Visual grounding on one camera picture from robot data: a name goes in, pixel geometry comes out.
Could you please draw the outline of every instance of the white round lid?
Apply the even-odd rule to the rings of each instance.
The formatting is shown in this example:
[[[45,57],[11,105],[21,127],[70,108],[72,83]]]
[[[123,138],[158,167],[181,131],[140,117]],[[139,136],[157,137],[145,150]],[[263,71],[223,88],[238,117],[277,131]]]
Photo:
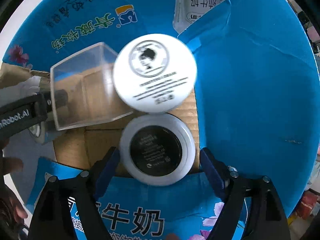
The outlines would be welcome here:
[[[113,81],[120,98],[132,108],[163,113],[188,97],[196,72],[196,61],[184,43],[165,34],[148,34],[120,51]]]
[[[167,186],[182,179],[196,156],[190,130],[171,114],[133,119],[122,133],[119,149],[127,171],[153,186]]]

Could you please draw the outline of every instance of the circular logo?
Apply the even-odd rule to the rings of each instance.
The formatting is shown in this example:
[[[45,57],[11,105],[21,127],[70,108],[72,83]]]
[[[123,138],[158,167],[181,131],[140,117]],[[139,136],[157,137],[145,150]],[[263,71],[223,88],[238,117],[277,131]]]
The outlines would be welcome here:
[[[161,74],[169,63],[169,53],[157,41],[143,41],[130,52],[129,64],[133,72],[141,77],[154,77]]]

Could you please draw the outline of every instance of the transparent container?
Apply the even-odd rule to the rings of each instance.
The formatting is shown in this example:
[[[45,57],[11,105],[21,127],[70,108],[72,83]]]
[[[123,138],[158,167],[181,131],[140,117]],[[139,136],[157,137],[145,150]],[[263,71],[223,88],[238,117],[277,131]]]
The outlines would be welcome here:
[[[111,122],[132,113],[113,86],[117,53],[100,42],[50,69],[51,101],[57,130]]]

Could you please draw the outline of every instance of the pink flower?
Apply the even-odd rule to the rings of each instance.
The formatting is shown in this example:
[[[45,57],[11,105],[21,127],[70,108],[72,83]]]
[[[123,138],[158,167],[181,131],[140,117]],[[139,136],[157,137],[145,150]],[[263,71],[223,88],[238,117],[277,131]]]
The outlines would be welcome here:
[[[23,54],[23,48],[19,45],[14,45],[13,48],[9,49],[9,55],[11,61],[19,64],[27,63],[29,60],[29,55],[27,53]]]
[[[208,230],[200,230],[200,234],[205,238],[207,239],[209,234],[210,234],[211,230],[208,231]]]
[[[202,221],[202,225],[204,227],[213,227],[216,224],[216,221],[221,213],[221,210],[223,208],[224,203],[223,202],[218,202],[214,205],[214,214],[215,216],[212,216],[210,218],[206,218],[205,220]]]
[[[27,65],[27,63],[23,63],[23,65],[22,65],[23,67],[25,67],[25,68],[28,68],[28,69],[32,69],[32,67],[33,67],[33,65],[32,64],[28,64]]]
[[[189,237],[188,240],[205,240],[205,238],[201,235],[193,235],[193,236]]]

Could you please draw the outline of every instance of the human hand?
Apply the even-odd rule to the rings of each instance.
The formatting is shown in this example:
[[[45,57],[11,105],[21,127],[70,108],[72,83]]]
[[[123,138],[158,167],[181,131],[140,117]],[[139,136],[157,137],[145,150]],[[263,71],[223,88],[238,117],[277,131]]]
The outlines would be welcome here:
[[[0,141],[0,150],[1,150],[0,154],[3,154],[2,149],[4,149],[4,147],[6,147],[8,143],[9,143],[9,140]],[[3,158],[3,175],[9,174],[14,171],[22,171],[22,169],[23,169],[22,160],[14,157]],[[14,192],[8,186],[6,186],[6,189],[9,195],[10,203],[13,208],[14,220],[19,224],[23,224],[24,219],[28,217],[28,214],[24,210],[22,204],[20,203],[20,201],[18,200]]]

